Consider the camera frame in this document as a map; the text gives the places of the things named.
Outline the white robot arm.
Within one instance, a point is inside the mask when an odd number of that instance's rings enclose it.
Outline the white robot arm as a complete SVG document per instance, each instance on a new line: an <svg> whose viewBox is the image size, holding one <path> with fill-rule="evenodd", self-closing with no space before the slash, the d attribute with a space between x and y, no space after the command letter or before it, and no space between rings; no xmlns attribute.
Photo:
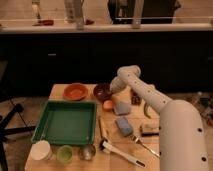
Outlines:
<svg viewBox="0 0 213 171"><path fill-rule="evenodd" d="M118 93L129 86L159 114L160 171L209 171L199 111L185 100L161 93L140 75L137 65L120 67L110 90Z"/></svg>

